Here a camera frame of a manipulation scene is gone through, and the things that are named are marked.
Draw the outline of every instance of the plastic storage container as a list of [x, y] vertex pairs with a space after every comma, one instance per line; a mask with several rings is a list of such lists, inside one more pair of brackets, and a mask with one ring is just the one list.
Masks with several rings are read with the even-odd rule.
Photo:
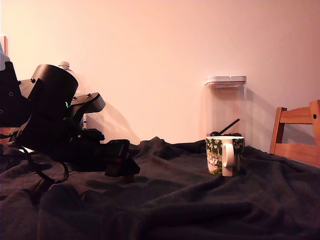
[[220, 132], [240, 119], [223, 134], [246, 137], [246, 76], [211, 76], [205, 79], [206, 136]]

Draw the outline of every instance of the floral pattern mug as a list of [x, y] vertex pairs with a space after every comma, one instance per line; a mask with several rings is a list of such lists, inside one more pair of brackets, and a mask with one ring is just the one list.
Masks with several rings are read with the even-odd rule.
[[240, 156], [245, 147], [244, 137], [208, 136], [205, 143], [210, 174], [233, 177], [239, 173]]

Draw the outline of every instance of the black cable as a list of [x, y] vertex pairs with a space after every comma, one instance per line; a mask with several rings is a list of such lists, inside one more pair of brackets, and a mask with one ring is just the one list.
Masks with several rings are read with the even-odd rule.
[[60, 162], [60, 164], [63, 166], [64, 168], [64, 174], [63, 174], [63, 179], [62, 180], [54, 180], [53, 178], [45, 175], [39, 168], [38, 166], [36, 165], [36, 163], [33, 161], [32, 157], [31, 157], [31, 154], [23, 147], [23, 146], [20, 146], [19, 147], [20, 149], [23, 150], [25, 156], [26, 156], [26, 160], [28, 161], [28, 163], [30, 164], [30, 166], [34, 169], [34, 171], [42, 178], [44, 179], [45, 181], [48, 181], [49, 183], [51, 184], [60, 184], [60, 183], [63, 183], [64, 181], [66, 181], [69, 177], [69, 171], [68, 171], [68, 167], [63, 163], [63, 162]]
[[0, 134], [0, 139], [8, 139], [8, 138], [10, 138], [11, 136], [13, 136], [13, 134], [10, 134], [10, 135]]

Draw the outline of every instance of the container lid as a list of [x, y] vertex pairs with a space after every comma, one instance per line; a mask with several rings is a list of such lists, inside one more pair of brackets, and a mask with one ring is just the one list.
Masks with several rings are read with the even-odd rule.
[[210, 76], [204, 80], [204, 85], [213, 87], [238, 87], [247, 83], [246, 76]]

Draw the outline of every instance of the wooden chair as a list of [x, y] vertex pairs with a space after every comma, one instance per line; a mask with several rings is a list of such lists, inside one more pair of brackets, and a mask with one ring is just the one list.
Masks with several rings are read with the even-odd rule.
[[[316, 146], [302, 143], [282, 143], [285, 124], [313, 125]], [[311, 101], [308, 107], [287, 110], [276, 109], [270, 153], [313, 165], [320, 165], [320, 100]]]

